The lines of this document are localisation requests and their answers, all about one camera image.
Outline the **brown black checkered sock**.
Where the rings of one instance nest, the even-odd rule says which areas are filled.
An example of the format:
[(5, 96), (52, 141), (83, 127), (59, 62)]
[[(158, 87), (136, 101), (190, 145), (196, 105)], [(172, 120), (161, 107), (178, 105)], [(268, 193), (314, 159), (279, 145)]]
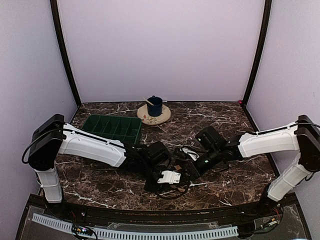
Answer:
[(179, 183), (175, 184), (175, 188), (181, 192), (184, 193), (189, 189), (190, 186), (190, 176), (189, 174), (179, 165), (175, 164), (174, 169), (176, 172), (180, 174), (180, 180)]

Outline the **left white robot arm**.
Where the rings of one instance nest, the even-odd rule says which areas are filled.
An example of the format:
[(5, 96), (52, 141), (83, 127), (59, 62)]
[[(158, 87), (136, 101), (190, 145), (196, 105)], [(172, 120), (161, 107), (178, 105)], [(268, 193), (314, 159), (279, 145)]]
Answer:
[(24, 150), (21, 161), (34, 169), (45, 199), (60, 218), (67, 218), (71, 208), (63, 201), (64, 194), (55, 164), (58, 154), (79, 156), (114, 168), (142, 172), (145, 175), (144, 188), (149, 192), (156, 193), (162, 185), (177, 184), (181, 179), (176, 171), (160, 166), (171, 159), (162, 142), (145, 145), (104, 138), (80, 130), (66, 123), (63, 115), (55, 114), (33, 132), (32, 141)]

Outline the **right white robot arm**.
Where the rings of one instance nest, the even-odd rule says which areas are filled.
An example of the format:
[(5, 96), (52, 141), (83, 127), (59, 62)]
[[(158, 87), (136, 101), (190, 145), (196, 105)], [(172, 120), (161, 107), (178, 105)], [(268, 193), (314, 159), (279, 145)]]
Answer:
[(237, 161), (252, 156), (296, 151), (293, 162), (266, 190), (266, 198), (255, 205), (255, 213), (266, 217), (290, 190), (303, 179), (320, 170), (320, 126), (307, 115), (285, 126), (257, 132), (245, 132), (225, 139), (213, 127), (202, 129), (196, 139), (205, 153), (184, 168), (197, 179), (220, 162)]

